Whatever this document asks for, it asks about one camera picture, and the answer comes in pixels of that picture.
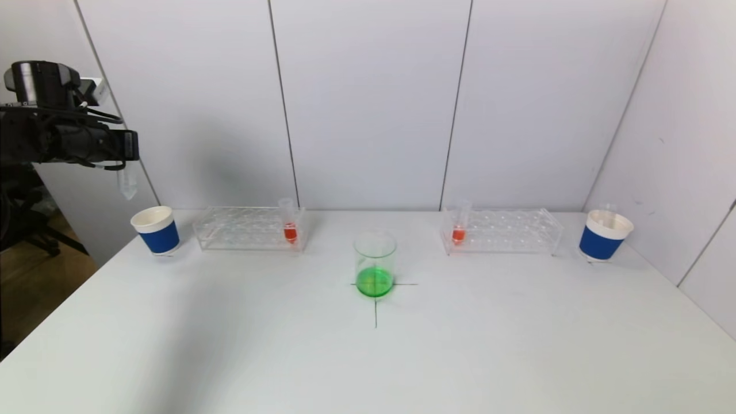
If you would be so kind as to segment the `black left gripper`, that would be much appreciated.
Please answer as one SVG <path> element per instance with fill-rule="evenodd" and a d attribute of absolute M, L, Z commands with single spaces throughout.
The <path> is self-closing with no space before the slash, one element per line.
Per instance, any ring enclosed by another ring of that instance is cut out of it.
<path fill-rule="evenodd" d="M 106 125 L 58 125 L 60 158 L 88 163 L 137 162 L 139 134 Z"/>

